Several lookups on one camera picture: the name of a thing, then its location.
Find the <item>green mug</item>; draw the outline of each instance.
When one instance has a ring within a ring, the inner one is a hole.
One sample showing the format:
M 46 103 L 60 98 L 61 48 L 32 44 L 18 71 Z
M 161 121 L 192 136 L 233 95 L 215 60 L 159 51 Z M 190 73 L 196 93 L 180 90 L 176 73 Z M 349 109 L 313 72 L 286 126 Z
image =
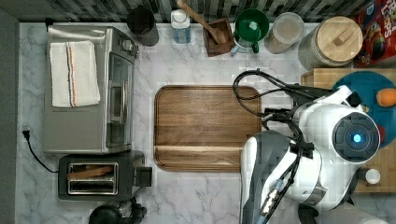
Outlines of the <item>green mug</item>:
M 238 51 L 239 47 L 252 48 L 254 53 L 258 53 L 259 41 L 267 35 L 269 27 L 270 22 L 262 11 L 256 8 L 242 11 L 235 20 L 233 32 L 235 47 L 232 55 Z

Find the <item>power cord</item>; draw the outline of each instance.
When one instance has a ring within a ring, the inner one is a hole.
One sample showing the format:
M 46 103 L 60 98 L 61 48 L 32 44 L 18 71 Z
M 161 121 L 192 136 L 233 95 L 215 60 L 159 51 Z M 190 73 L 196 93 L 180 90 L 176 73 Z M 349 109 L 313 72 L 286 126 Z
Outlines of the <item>power cord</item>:
M 35 158 L 36 161 L 38 161 L 38 163 L 40 163 L 46 170 L 48 170 L 49 172 L 56 174 L 59 173 L 59 171 L 51 171 L 50 168 L 48 168 L 38 157 L 37 155 L 33 152 L 32 150 L 32 146 L 30 145 L 30 131 L 29 130 L 24 130 L 22 131 L 23 133 L 23 137 L 26 139 L 27 141 L 27 145 L 29 146 L 30 152 L 32 153 L 33 157 Z
M 269 82 L 271 82 L 272 84 L 274 84 L 275 86 L 277 86 L 278 89 L 266 91 L 266 92 L 256 94 L 256 95 L 250 96 L 250 97 L 241 96 L 239 94 L 239 82 L 244 77 L 248 77 L 248 76 L 263 77 L 263 78 L 267 79 Z M 265 217 L 259 216 L 257 223 L 267 223 L 268 222 L 271 215 L 275 212 L 280 201 L 286 194 L 288 188 L 290 187 L 290 185 L 292 185 L 294 183 L 294 177 L 296 176 L 298 167 L 300 165 L 301 157 L 306 156 L 307 158 L 312 159 L 312 151 L 314 149 L 314 146 L 312 143 L 305 142 L 303 132 L 301 131 L 300 127 L 292 120 L 290 113 L 288 113 L 288 112 L 270 113 L 268 115 L 268 113 L 260 113 L 260 112 L 254 111 L 254 110 L 248 108 L 242 102 L 243 100 L 253 100 L 253 99 L 262 97 L 264 95 L 267 95 L 267 94 L 270 94 L 270 93 L 273 93 L 276 91 L 294 92 L 294 93 L 300 94 L 300 95 L 302 95 L 308 99 L 311 99 L 311 100 L 315 100 L 319 97 L 318 95 L 315 95 L 314 93 L 299 90 L 299 87 L 296 85 L 290 85 L 290 84 L 287 84 L 287 83 L 277 79 L 276 77 L 272 77 L 271 75 L 268 75 L 268 74 L 260 71 L 259 68 L 257 70 L 250 70 L 250 71 L 241 73 L 238 77 L 236 77 L 235 81 L 233 82 L 233 93 L 235 94 L 236 99 L 238 100 L 239 104 L 242 107 L 244 107 L 248 112 L 256 115 L 257 117 L 263 118 L 262 126 L 266 130 L 269 130 L 269 127 L 267 125 L 268 121 L 277 121 L 277 122 L 286 123 L 286 124 L 288 124 L 289 128 L 293 131 L 292 139 L 294 139 L 296 141 L 296 147 L 295 147 L 296 151 L 294 151 L 294 152 L 297 154 L 297 157 L 296 157 L 294 163 L 292 163 L 290 165 L 290 167 L 282 174 L 282 176 L 279 178 L 279 180 L 281 180 L 283 182 L 283 179 L 286 177 L 286 175 L 288 173 L 290 173 L 290 178 L 288 179 L 288 182 L 286 183 L 285 187 L 279 192 L 278 197 L 276 197 L 274 204 L 273 204 L 273 206 L 271 206 L 269 213 L 266 214 Z

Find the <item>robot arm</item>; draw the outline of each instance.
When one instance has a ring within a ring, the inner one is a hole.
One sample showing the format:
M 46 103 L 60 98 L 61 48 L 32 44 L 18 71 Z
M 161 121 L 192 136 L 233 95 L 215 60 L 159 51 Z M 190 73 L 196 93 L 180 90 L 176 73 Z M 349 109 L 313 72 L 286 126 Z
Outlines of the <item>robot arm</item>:
M 361 108 L 351 106 L 356 101 L 351 103 L 354 93 L 348 87 L 321 95 L 302 90 L 304 87 L 285 87 L 298 100 L 289 118 L 298 125 L 302 142 L 264 131 L 251 137 L 242 151 L 242 224 L 266 223 L 283 195 L 319 212 L 333 209 L 343 201 L 356 171 L 379 148 L 375 123 Z M 315 149 L 304 155 L 297 146 L 305 141 Z M 290 173 L 296 163 L 299 168 Z

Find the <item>cereal box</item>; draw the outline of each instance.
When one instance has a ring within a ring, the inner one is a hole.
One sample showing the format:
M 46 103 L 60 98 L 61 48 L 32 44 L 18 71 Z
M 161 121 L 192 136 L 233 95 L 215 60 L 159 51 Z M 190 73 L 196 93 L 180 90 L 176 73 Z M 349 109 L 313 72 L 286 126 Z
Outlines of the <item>cereal box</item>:
M 354 20 L 364 36 L 355 67 L 396 67 L 396 0 L 375 0 Z

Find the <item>wooden lid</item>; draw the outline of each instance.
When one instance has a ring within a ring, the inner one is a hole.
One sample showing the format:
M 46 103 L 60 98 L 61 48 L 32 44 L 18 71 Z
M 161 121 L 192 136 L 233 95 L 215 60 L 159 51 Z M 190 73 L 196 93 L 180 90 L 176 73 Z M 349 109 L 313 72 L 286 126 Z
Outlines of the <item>wooden lid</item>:
M 347 17 L 328 19 L 318 29 L 318 49 L 336 62 L 352 60 L 361 50 L 362 42 L 361 28 Z

